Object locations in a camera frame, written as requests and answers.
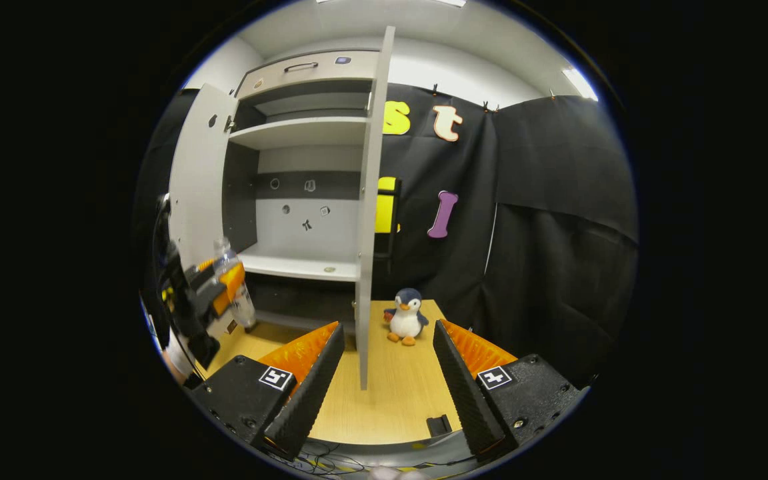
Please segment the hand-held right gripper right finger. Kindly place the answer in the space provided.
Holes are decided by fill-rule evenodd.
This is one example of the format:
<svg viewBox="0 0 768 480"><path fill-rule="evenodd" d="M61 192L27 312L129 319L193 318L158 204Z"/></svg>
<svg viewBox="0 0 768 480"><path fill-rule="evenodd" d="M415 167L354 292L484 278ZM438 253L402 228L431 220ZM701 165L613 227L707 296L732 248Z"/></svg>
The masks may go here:
<svg viewBox="0 0 768 480"><path fill-rule="evenodd" d="M516 359L448 320L435 323L433 349L470 453L490 461L536 444L579 406L578 388L546 359Z"/></svg>

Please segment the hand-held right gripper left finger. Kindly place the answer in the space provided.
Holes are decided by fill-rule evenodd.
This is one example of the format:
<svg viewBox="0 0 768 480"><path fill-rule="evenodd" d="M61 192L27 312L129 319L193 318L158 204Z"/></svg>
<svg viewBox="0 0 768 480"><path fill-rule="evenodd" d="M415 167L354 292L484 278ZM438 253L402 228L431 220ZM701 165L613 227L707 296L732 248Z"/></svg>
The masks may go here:
<svg viewBox="0 0 768 480"><path fill-rule="evenodd" d="M344 351L344 328L335 321L260 359L235 356L191 397L236 440L293 461L310 435Z"/></svg>

